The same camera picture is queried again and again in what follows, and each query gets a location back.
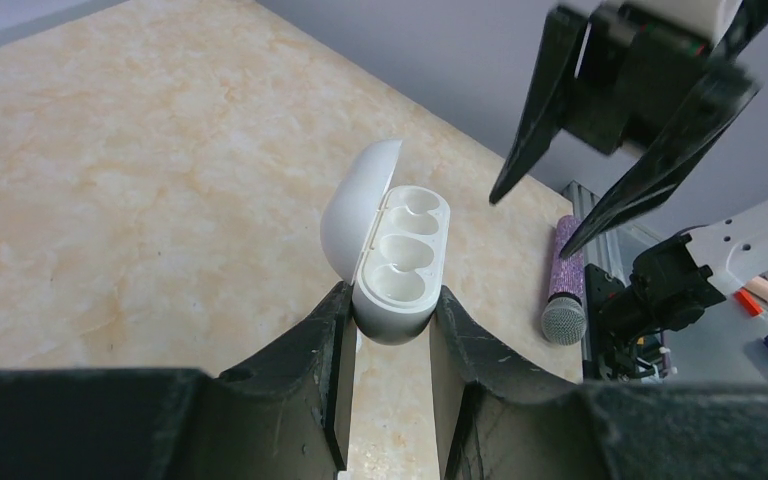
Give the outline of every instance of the beige marble surface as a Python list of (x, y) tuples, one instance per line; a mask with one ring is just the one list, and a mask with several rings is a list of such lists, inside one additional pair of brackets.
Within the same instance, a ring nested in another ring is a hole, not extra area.
[[(405, 147), (394, 185), (451, 205), (445, 283), (558, 375), (538, 311), (570, 204), (250, 1), (132, 0), (0, 48), (0, 367), (216, 374), (337, 281), (322, 209), (355, 154)], [(352, 478), (436, 478), (427, 334), (364, 340)]]

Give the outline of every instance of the orange part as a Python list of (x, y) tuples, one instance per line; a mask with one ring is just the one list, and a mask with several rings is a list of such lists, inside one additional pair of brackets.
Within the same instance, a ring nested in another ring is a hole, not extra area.
[(743, 308), (749, 312), (749, 316), (751, 317), (757, 317), (764, 311), (764, 309), (761, 308), (761, 305), (758, 305), (758, 302), (756, 302), (755, 299), (752, 298), (752, 295), (745, 289), (741, 288), (738, 290), (737, 293), (734, 294), (734, 298), (737, 299), (738, 303), (743, 305)]

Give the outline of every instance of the earbud case lid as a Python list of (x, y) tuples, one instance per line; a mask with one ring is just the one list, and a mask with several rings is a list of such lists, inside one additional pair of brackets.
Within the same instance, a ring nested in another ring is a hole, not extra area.
[(381, 199), (390, 188), (401, 140), (383, 140), (355, 158), (322, 214), (319, 241), (331, 268), (354, 284), (355, 271), (375, 222)]

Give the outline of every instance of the robotic arm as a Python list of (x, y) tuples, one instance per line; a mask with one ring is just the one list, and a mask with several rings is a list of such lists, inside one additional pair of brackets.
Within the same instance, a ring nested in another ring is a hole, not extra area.
[(768, 0), (611, 0), (549, 13), (499, 202), (567, 130), (637, 163), (561, 252), (662, 205), (758, 92), (734, 59), (768, 23)]
[(643, 335), (687, 327), (766, 271), (768, 200), (722, 222), (680, 232), (640, 254), (630, 285), (591, 312), (591, 324), (597, 323), (617, 348), (628, 348)]

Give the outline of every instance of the white earbud case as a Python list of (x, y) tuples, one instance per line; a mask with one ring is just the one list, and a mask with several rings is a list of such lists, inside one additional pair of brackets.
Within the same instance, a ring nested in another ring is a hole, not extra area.
[(372, 340), (405, 343), (428, 324), (443, 285), (449, 204), (422, 187), (389, 190), (401, 140), (364, 149), (328, 203), (320, 241), (354, 284), (355, 322)]

